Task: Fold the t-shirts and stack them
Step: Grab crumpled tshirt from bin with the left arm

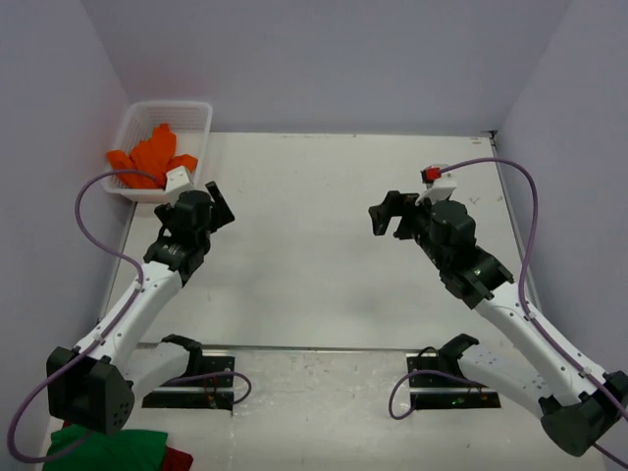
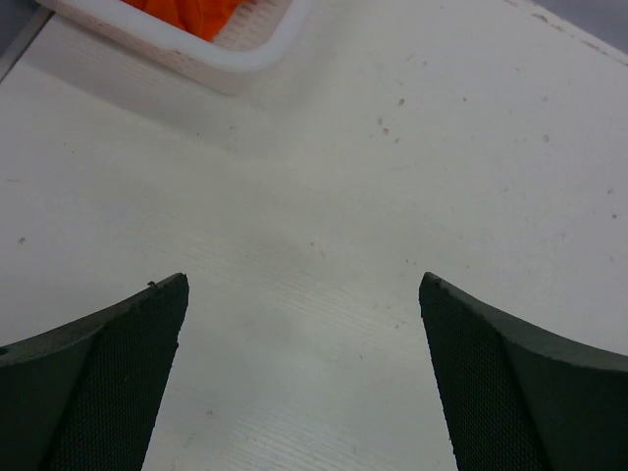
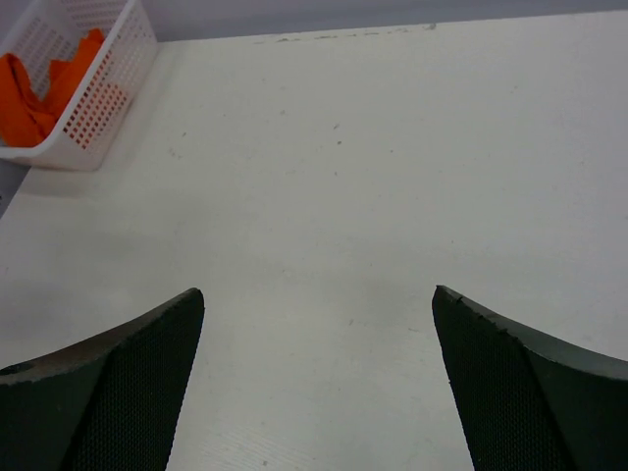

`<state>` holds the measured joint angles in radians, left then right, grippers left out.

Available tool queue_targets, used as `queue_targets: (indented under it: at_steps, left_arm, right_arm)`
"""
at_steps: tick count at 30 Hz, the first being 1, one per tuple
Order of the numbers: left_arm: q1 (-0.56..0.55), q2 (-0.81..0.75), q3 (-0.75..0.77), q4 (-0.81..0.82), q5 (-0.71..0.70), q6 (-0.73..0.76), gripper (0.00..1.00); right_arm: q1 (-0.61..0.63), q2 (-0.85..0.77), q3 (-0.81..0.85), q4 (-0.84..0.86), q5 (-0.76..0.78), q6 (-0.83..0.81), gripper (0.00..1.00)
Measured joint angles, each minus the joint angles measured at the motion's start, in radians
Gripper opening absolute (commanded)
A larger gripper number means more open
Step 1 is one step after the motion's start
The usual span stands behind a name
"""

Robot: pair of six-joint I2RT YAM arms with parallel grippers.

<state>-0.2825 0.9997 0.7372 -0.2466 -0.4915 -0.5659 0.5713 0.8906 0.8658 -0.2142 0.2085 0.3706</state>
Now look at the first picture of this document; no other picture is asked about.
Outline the orange t shirt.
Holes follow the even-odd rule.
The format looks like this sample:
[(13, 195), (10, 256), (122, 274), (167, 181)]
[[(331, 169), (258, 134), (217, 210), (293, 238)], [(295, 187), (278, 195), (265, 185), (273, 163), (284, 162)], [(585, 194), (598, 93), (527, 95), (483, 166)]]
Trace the orange t shirt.
[(198, 160), (189, 154), (176, 154), (177, 137), (166, 123), (154, 128), (148, 139), (141, 140), (130, 153), (116, 149), (106, 156), (113, 170), (125, 170), (117, 178), (131, 189), (164, 189), (166, 174), (183, 166), (196, 170)]

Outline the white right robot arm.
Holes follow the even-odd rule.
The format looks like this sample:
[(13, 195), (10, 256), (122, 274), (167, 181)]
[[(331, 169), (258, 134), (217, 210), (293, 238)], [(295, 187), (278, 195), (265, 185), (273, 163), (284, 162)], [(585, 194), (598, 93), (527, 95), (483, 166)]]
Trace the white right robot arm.
[(445, 289), (501, 331), (524, 356), (526, 368), (500, 361), (480, 342), (460, 334), (438, 352), (438, 368), (419, 368), (446, 384), (489, 387), (541, 422), (550, 440), (580, 457), (627, 416), (627, 375), (607, 372), (579, 351), (521, 293), (506, 267), (476, 241), (476, 223), (450, 191), (392, 190), (368, 214), (375, 236), (412, 240), (439, 272)]

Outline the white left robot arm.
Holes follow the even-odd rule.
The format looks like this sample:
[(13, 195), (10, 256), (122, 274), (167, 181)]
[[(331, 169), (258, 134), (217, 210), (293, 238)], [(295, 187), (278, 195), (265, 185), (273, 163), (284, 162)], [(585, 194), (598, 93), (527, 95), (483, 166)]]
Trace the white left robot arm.
[(194, 385), (204, 372), (195, 340), (167, 335), (154, 347), (137, 346), (203, 264), (210, 236), (235, 215), (215, 182), (154, 213), (161, 228), (134, 281), (91, 332), (73, 348), (55, 348), (46, 361), (50, 414), (103, 435), (119, 432), (134, 404), (155, 389), (174, 379)]

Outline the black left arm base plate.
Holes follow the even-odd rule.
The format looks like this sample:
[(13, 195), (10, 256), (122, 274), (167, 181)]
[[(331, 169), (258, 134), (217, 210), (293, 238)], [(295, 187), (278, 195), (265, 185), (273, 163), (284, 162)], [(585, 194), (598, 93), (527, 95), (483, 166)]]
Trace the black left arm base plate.
[[(221, 351), (203, 350), (199, 365), (186, 377), (232, 371), (236, 366), (233, 356)], [(235, 402), (234, 378), (222, 376), (200, 379), (180, 385), (159, 388), (147, 395), (141, 403), (144, 409), (227, 410), (232, 412)]]

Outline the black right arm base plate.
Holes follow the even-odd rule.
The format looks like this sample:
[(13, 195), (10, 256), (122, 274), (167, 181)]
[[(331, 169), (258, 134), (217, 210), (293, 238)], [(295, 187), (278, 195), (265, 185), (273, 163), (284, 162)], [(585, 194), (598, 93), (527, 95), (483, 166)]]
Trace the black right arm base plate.
[[(432, 346), (406, 358), (408, 372), (436, 370), (455, 377), (462, 374), (454, 360), (442, 356)], [(434, 375), (408, 380), (411, 403), (416, 410), (499, 409), (499, 396), (493, 390), (473, 389), (465, 384)]]

